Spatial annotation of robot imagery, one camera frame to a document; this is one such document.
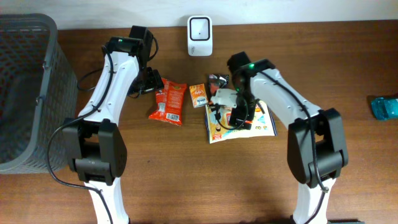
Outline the black red snack packet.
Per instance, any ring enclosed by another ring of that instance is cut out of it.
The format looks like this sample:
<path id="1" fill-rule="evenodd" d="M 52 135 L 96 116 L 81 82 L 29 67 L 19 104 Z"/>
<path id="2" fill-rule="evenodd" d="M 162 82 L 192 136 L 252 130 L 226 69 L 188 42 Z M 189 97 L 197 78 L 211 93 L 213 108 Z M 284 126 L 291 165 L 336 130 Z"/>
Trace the black red snack packet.
<path id="1" fill-rule="evenodd" d="M 229 83 L 229 75 L 225 74 L 209 74 L 208 75 L 208 88 L 211 96 L 216 94 L 220 88 L 225 88 Z"/>

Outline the red Hacks candy bag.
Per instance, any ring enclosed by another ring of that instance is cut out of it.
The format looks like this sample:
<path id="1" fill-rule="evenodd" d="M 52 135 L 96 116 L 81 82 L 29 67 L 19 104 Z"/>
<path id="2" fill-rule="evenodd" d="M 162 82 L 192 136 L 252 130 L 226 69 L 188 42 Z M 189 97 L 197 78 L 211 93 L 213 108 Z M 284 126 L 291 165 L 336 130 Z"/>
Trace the red Hacks candy bag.
<path id="1" fill-rule="evenodd" d="M 149 119 L 182 125 L 182 107 L 187 85 L 162 78 L 164 88 L 155 92 L 157 109 L 149 115 Z"/>

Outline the beige wet wipes pack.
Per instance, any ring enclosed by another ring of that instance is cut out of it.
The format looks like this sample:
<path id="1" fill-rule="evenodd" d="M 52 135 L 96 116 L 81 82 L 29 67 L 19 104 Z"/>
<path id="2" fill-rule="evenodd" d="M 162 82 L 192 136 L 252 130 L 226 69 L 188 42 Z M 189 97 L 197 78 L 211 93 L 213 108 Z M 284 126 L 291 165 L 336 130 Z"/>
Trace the beige wet wipes pack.
<path id="1" fill-rule="evenodd" d="M 236 138 L 276 136 L 277 130 L 270 109 L 263 101 L 260 101 L 259 104 L 262 106 L 264 111 L 262 111 L 260 107 L 256 105 L 253 120 L 246 122 L 246 124 L 250 124 L 251 127 L 249 129 L 241 128 L 235 130 L 228 130 L 220 126 L 215 118 L 215 107 L 206 105 L 205 124 L 208 132 L 208 142 L 212 144 Z"/>

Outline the orange snack packet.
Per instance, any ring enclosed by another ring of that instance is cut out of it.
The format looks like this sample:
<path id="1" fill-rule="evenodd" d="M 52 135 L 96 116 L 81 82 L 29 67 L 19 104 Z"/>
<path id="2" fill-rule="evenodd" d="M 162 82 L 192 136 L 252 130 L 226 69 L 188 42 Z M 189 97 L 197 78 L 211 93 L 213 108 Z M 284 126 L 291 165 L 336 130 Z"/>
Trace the orange snack packet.
<path id="1" fill-rule="evenodd" d="M 189 90 L 194 108 L 199 108 L 208 104 L 208 97 L 206 95 L 204 83 L 189 86 Z"/>

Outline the blue mouthwash bottle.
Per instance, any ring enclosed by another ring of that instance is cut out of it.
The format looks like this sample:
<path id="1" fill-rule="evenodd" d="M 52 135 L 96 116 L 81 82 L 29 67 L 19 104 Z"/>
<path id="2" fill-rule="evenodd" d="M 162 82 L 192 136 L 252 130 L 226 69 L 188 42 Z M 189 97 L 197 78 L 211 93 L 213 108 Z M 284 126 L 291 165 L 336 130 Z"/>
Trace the blue mouthwash bottle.
<path id="1" fill-rule="evenodd" d="M 371 108 L 377 120 L 397 119 L 397 98 L 376 98 L 372 100 Z"/>

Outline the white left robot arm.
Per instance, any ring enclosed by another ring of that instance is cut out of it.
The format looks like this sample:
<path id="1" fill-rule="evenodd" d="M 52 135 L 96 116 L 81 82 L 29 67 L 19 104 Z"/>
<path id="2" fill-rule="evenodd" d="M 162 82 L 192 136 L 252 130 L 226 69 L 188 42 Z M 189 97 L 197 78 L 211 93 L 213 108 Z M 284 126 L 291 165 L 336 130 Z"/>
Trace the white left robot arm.
<path id="1" fill-rule="evenodd" d="M 77 119 L 65 120 L 67 161 L 89 190 L 98 223 L 129 223 L 121 192 L 127 148 L 118 128 L 127 96 L 164 88 L 147 66 L 159 49 L 146 27 L 132 26 L 128 37 L 112 37 L 103 48 L 104 66 L 94 92 Z"/>

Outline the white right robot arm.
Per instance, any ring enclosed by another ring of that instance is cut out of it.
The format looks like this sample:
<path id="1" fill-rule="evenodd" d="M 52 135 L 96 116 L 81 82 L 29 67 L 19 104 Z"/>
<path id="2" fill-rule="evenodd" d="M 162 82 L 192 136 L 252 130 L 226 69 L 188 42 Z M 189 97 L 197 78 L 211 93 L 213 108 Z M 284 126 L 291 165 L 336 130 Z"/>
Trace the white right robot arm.
<path id="1" fill-rule="evenodd" d="M 253 62 L 245 52 L 232 55 L 227 67 L 234 88 L 219 89 L 211 102 L 245 112 L 232 115 L 229 125 L 241 129 L 250 119 L 251 104 L 263 101 L 288 130 L 287 163 L 298 182 L 292 223 L 328 223 L 330 192 L 348 151 L 340 113 L 323 110 L 294 90 L 268 59 Z"/>

